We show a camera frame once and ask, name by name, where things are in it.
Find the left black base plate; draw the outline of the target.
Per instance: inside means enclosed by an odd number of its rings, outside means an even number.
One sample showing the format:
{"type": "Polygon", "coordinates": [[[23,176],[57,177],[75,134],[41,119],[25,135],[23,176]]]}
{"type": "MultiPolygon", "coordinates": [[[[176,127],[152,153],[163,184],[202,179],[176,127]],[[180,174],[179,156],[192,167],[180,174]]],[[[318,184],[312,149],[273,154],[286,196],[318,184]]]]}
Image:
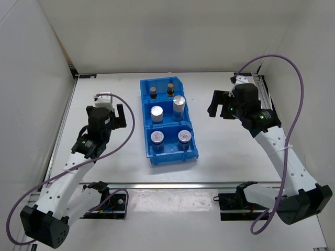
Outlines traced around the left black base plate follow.
{"type": "Polygon", "coordinates": [[[105,219],[123,220],[127,215],[129,193],[126,189],[110,189],[102,181],[84,185],[83,189],[94,189],[100,194],[100,203],[104,202],[98,209],[87,212],[83,219],[105,219]]]}

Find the white-lid spice jar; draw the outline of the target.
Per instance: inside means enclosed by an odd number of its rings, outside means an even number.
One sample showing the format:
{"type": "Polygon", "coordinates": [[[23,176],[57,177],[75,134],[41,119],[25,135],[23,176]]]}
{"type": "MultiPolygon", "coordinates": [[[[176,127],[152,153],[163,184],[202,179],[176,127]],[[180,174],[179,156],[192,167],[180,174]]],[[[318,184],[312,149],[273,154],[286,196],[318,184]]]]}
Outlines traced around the white-lid spice jar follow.
{"type": "Polygon", "coordinates": [[[189,149],[192,134],[188,130],[181,130],[177,135],[177,139],[178,139],[177,143],[178,149],[181,151],[186,151],[189,149]]]}
{"type": "Polygon", "coordinates": [[[154,151],[162,151],[164,149],[164,134],[161,131],[153,131],[150,135],[151,146],[154,151]]]}

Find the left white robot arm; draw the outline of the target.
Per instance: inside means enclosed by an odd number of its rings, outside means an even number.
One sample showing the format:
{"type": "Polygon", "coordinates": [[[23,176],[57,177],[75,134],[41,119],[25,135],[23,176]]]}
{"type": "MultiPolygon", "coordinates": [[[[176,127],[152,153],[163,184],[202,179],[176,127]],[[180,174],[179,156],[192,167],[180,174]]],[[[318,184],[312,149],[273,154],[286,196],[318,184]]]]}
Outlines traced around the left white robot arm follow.
{"type": "Polygon", "coordinates": [[[72,198],[79,183],[106,150],[112,130],[126,127],[124,109],[86,107],[88,124],[84,126],[71,148],[71,154],[60,177],[32,206],[20,212],[25,234],[51,248],[60,247],[70,226],[87,213],[108,207],[111,198],[108,185],[102,181],[83,187],[81,194],[72,198]]]}

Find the silver-lid shaker can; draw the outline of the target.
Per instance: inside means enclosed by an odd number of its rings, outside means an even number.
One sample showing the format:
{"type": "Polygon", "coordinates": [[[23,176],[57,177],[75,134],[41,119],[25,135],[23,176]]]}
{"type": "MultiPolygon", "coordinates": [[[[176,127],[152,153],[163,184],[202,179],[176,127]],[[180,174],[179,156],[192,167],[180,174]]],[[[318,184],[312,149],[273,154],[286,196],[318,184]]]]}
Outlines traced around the silver-lid shaker can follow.
{"type": "Polygon", "coordinates": [[[173,98],[172,118],[174,121],[182,121],[186,100],[183,96],[177,95],[173,98]]]}
{"type": "Polygon", "coordinates": [[[163,122],[163,108],[161,106],[153,106],[150,110],[150,115],[153,123],[163,122]]]}

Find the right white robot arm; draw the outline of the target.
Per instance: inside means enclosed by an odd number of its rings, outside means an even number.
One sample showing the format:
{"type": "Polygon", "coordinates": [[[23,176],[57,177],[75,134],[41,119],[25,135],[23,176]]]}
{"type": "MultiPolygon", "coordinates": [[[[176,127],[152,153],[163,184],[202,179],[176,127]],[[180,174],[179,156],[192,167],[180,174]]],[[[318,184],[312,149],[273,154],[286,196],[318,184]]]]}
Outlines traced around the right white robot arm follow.
{"type": "Polygon", "coordinates": [[[257,87],[246,83],[229,92],[215,90],[207,109],[210,117],[215,117],[219,105],[220,117],[240,120],[282,178],[278,191],[256,181],[239,184],[235,193],[218,196],[223,209],[251,209],[256,204],[265,211],[273,210],[287,225],[320,213],[332,197],[332,190],[328,185],[319,185],[303,166],[289,146],[277,114],[261,107],[257,87]]]}

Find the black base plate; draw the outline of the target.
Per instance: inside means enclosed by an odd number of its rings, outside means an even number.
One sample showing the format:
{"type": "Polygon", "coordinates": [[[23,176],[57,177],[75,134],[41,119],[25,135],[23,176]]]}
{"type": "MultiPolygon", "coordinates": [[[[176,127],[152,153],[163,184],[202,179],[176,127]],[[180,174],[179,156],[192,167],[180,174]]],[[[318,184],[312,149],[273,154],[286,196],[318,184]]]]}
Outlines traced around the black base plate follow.
{"type": "Polygon", "coordinates": [[[236,186],[233,193],[219,192],[213,197],[214,202],[219,203],[221,221],[254,221],[266,208],[255,203],[247,202],[244,189],[256,181],[248,181],[236,186]]]}
{"type": "Polygon", "coordinates": [[[126,189],[110,189],[102,181],[84,185],[83,189],[94,189],[100,194],[100,203],[104,202],[98,209],[87,212],[83,219],[105,219],[123,220],[127,215],[129,193],[126,189]]]}

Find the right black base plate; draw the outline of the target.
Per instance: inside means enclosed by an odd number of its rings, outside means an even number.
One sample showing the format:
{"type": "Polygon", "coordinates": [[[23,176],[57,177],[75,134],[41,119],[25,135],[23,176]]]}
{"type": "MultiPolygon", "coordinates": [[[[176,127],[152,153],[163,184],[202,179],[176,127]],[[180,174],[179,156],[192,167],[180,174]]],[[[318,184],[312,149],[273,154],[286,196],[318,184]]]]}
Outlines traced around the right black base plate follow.
{"type": "Polygon", "coordinates": [[[233,193],[219,192],[213,197],[214,202],[219,203],[221,221],[254,221],[266,208],[255,203],[247,202],[244,189],[256,181],[248,181],[236,186],[233,193]]]}

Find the aluminium frame rail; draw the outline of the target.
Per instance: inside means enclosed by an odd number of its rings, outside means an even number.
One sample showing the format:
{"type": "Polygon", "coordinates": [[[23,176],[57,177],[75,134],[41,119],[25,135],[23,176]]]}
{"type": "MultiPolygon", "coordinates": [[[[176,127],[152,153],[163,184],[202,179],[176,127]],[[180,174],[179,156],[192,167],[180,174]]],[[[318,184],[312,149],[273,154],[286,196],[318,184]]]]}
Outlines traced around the aluminium frame rail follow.
{"type": "Polygon", "coordinates": [[[112,133],[108,151],[83,178],[125,187],[130,200],[124,220],[80,219],[60,250],[313,250],[326,247],[318,219],[293,225],[274,217],[260,235],[249,221],[222,221],[213,197],[244,181],[279,186],[266,153],[237,120],[208,116],[214,90],[229,90],[229,73],[178,73],[195,132],[197,159],[151,165],[146,157],[140,81],[160,73],[98,74],[77,80],[66,122],[48,174],[62,170],[93,96],[110,91],[123,98],[127,127],[112,133]]]}

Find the blue three-compartment bin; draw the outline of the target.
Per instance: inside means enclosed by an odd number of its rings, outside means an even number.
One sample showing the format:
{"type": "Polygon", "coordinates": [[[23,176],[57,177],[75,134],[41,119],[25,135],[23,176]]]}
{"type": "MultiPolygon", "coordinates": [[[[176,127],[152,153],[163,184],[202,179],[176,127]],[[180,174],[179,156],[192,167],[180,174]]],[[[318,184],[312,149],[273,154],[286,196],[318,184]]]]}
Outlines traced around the blue three-compartment bin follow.
{"type": "Polygon", "coordinates": [[[150,159],[152,165],[167,163],[173,161],[186,161],[187,159],[198,158],[198,150],[196,148],[192,123],[188,114],[188,106],[185,104],[184,115],[182,121],[174,121],[172,118],[173,98],[181,95],[185,98],[182,82],[178,77],[165,77],[156,79],[143,79],[140,81],[141,102],[143,113],[144,137],[146,144],[147,158],[150,159]],[[168,84],[174,85],[174,96],[167,96],[168,84]],[[150,88],[157,89],[157,98],[150,98],[150,88]],[[151,120],[150,110],[153,106],[161,106],[163,108],[163,122],[153,123],[151,120]],[[189,149],[181,151],[177,147],[177,135],[181,130],[188,130],[192,134],[189,149]],[[151,146],[150,135],[153,131],[161,131],[164,134],[164,149],[162,151],[154,151],[151,146]]]}

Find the small brown yellow bottle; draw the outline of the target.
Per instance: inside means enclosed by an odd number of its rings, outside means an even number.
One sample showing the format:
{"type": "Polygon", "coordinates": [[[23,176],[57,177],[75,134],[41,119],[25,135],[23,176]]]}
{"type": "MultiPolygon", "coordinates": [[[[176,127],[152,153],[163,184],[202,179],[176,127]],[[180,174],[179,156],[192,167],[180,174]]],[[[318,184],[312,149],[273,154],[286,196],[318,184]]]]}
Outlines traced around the small brown yellow bottle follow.
{"type": "Polygon", "coordinates": [[[157,89],[155,87],[150,88],[150,98],[151,99],[156,99],[157,98],[157,89]]]}
{"type": "Polygon", "coordinates": [[[167,85],[167,96],[168,97],[173,97],[174,96],[174,85],[172,83],[169,83],[167,85]]]}

